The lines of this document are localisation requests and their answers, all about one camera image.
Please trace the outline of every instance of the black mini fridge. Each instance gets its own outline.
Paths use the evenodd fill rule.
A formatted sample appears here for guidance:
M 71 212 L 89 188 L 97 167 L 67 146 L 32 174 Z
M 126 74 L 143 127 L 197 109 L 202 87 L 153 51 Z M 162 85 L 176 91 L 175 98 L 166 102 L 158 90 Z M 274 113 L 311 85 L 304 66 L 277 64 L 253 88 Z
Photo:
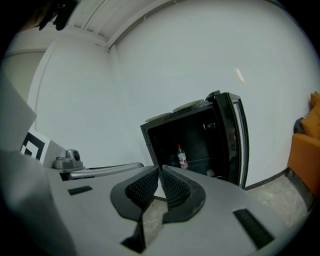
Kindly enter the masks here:
M 239 96 L 215 91 L 202 102 L 141 125 L 141 130 L 154 165 L 180 167 L 181 144 L 188 170 L 245 187 L 249 135 Z

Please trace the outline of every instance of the ceiling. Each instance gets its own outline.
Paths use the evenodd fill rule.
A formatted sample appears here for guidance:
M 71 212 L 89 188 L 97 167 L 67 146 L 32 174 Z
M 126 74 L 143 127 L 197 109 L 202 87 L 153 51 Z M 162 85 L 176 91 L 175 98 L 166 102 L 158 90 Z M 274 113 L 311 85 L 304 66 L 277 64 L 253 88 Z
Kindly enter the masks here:
M 68 25 L 107 39 L 110 47 L 134 22 L 172 0 L 78 0 Z

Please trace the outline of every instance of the fridge door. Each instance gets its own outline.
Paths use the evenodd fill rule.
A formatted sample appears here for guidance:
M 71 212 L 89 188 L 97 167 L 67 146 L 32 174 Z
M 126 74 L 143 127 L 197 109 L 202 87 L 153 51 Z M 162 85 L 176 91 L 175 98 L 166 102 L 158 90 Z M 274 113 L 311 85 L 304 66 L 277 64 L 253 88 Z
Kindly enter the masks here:
M 241 98 L 225 92 L 213 99 L 223 139 L 226 180 L 244 188 L 249 163 L 249 134 Z

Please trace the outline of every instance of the cushion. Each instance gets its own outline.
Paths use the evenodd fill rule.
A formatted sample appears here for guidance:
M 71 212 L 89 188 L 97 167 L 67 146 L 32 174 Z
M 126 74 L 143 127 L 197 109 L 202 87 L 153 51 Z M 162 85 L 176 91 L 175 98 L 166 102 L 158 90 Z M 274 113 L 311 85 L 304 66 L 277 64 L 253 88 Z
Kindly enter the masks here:
M 320 141 L 320 104 L 301 121 L 305 134 Z
M 311 93 L 311 100 L 310 100 L 311 107 L 314 108 L 319 102 L 320 102 L 320 94 L 317 91 L 315 91 L 314 93 Z

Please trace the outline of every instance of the gray floor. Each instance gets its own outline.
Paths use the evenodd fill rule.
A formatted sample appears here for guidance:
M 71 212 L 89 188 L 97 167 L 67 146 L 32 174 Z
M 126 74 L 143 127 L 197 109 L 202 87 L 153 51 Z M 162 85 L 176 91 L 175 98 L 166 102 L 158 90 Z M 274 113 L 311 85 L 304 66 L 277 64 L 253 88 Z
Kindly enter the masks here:
M 284 175 L 247 192 L 266 207 L 273 209 L 288 227 L 307 215 L 307 206 L 303 198 Z M 163 214 L 167 211 L 167 203 L 155 199 L 142 216 L 146 246 L 161 230 Z

